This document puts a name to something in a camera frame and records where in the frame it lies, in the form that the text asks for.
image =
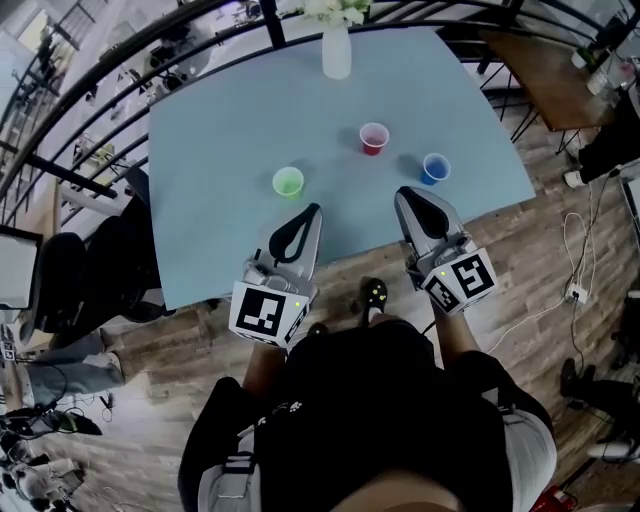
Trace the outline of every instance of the desk leg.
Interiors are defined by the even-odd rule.
[[[513,77],[513,75],[511,73],[509,73],[509,81],[507,82],[507,92],[504,95],[504,103],[502,104],[502,112],[500,112],[500,122],[502,122],[502,119],[504,118],[504,111],[507,108],[507,102],[509,101],[509,90],[511,89],[511,78]]]
[[[480,86],[480,90],[484,89],[484,86],[487,85],[489,82],[491,82],[491,80],[493,80],[493,77],[496,76],[498,73],[500,73],[500,71],[502,71],[503,67],[504,67],[504,64],[502,66],[500,66],[493,75],[491,75],[489,78],[487,78],[484,81],[484,83]]]
[[[578,134],[580,133],[580,130],[576,130],[576,133],[573,134],[573,136],[567,141],[567,143],[562,145],[562,143],[564,142],[565,133],[567,133],[566,130],[562,132],[562,138],[560,139],[560,146],[558,146],[558,151],[556,151],[556,155],[559,155],[560,153],[562,153],[567,148],[567,146],[571,144],[571,141],[578,136]]]
[[[527,119],[529,119],[529,116],[531,115],[531,113],[533,112],[533,105],[531,105],[529,107],[529,112],[527,112],[527,115],[524,116],[524,119],[522,120],[522,122],[520,123],[520,125],[516,128],[516,130],[513,132],[513,135],[511,136],[511,142],[515,143],[520,137],[522,137],[522,134],[524,132],[527,131],[527,128],[529,128],[529,126],[531,126],[531,124],[538,119],[538,115],[539,113],[536,112],[536,115],[533,116],[529,122],[526,124],[526,126],[524,128],[522,128],[522,125],[524,125],[524,123],[527,121]]]

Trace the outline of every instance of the black shoe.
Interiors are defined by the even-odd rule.
[[[564,397],[574,396],[579,380],[576,373],[576,362],[572,358],[567,359],[560,372],[560,394]]]
[[[369,326],[369,310],[378,308],[384,313],[384,307],[387,303],[387,285],[378,278],[367,281],[362,287],[362,327]]]
[[[329,329],[321,322],[316,322],[307,331],[307,336],[318,336],[320,334],[329,334]]]
[[[596,367],[592,364],[587,366],[587,369],[580,377],[580,382],[593,382],[593,378],[596,376]]]

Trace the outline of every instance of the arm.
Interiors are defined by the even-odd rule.
[[[265,398],[284,369],[284,356],[279,347],[256,343],[242,387],[256,398]]]
[[[433,313],[445,368],[451,366],[465,352],[480,351],[462,311],[448,316],[433,304]]]

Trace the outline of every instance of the wooden desk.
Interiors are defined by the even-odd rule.
[[[571,64],[571,48],[532,37],[480,31],[520,83],[550,131],[604,126],[613,106],[587,89],[589,74]]]

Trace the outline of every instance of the blue cup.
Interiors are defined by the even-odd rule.
[[[430,153],[422,162],[421,181],[425,185],[435,185],[439,181],[446,180],[451,174],[451,164],[444,156],[438,153]]]

